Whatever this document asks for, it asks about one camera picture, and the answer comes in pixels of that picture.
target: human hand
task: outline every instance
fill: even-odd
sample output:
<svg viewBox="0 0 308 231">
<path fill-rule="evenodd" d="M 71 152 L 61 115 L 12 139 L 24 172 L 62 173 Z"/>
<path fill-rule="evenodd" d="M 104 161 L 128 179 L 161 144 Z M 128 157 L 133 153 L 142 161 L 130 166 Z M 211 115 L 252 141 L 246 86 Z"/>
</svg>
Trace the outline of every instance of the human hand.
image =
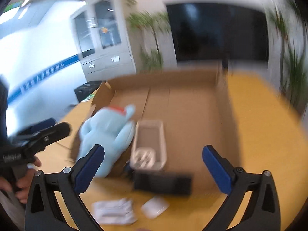
<svg viewBox="0 0 308 231">
<path fill-rule="evenodd" d="M 37 167 L 40 167 L 42 165 L 41 161 L 37 157 L 35 157 L 35 162 L 33 164 Z M 26 175 L 16 182 L 16 186 L 19 187 L 21 190 L 16 192 L 15 196 L 23 204 L 27 203 L 32 178 L 35 172 L 36 170 L 34 168 L 29 168 L 26 172 Z M 3 177 L 0 177 L 0 189 L 3 189 L 8 192 L 11 192 L 13 190 L 10 183 Z"/>
</svg>

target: black television screen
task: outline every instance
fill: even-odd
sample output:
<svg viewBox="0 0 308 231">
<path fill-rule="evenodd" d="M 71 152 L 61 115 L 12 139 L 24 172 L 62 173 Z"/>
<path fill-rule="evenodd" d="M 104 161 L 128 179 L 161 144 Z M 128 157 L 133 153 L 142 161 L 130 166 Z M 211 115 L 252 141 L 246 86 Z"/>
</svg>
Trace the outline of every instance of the black television screen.
<svg viewBox="0 0 308 231">
<path fill-rule="evenodd" d="M 177 61 L 268 61 L 265 13 L 220 3 L 167 5 Z"/>
</svg>

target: wooden table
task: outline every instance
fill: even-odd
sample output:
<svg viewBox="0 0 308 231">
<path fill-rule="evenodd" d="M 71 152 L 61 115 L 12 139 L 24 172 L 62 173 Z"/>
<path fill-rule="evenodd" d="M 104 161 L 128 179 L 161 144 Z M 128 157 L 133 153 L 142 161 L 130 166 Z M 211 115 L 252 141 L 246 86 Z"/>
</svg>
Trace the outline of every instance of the wooden table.
<svg viewBox="0 0 308 231">
<path fill-rule="evenodd" d="M 257 76 L 240 73 L 229 75 L 228 90 L 238 123 L 243 167 L 251 173 L 261 173 L 266 169 L 272 172 L 281 209 L 281 230 L 285 230 L 308 197 L 308 145 L 300 120 L 288 103 Z M 81 102 L 63 119 L 72 124 L 73 133 L 70 137 L 38 154 L 45 173 L 59 172 L 66 166 L 72 166 L 67 158 L 69 147 L 90 109 L 90 103 Z M 80 196 L 90 211 L 91 204 L 99 200 L 133 199 L 138 221 L 131 226 L 102 226 L 106 231 L 137 228 L 200 231 L 225 199 L 225 195 L 216 192 L 200 197 L 165 197 L 170 207 L 158 218 L 149 220 L 140 208 L 153 194 L 134 192 L 126 181 L 95 179 L 87 192 Z M 240 221 L 249 197 L 250 193 L 246 193 L 230 227 Z M 61 195 L 57 194 L 57 198 L 68 224 L 76 228 Z"/>
</svg>

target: cabinet glass door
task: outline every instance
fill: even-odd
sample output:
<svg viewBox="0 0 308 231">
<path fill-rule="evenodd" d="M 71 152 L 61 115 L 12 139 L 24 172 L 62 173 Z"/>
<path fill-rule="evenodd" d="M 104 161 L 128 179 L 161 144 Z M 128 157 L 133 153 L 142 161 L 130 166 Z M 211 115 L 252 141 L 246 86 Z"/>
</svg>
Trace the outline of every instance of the cabinet glass door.
<svg viewBox="0 0 308 231">
<path fill-rule="evenodd" d="M 115 11 L 110 0 L 101 0 L 95 3 L 94 10 L 102 48 L 121 44 Z"/>
<path fill-rule="evenodd" d="M 82 57 L 85 58 L 89 55 L 95 53 L 91 32 L 88 28 L 88 21 L 85 12 L 82 12 L 74 19 L 74 24 L 76 28 L 77 38 L 79 42 L 79 47 L 81 50 Z"/>
</svg>

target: cabinet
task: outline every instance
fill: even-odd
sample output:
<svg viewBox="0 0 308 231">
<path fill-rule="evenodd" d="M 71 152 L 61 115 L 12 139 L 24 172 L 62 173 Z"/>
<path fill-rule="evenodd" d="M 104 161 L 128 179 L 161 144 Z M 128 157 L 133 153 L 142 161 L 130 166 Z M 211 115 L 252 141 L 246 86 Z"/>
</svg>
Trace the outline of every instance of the cabinet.
<svg viewBox="0 0 308 231">
<path fill-rule="evenodd" d="M 87 81 L 108 80 L 140 69 L 142 36 L 131 32 L 125 21 L 132 11 L 125 0 L 86 0 L 86 5 L 71 15 Z"/>
</svg>

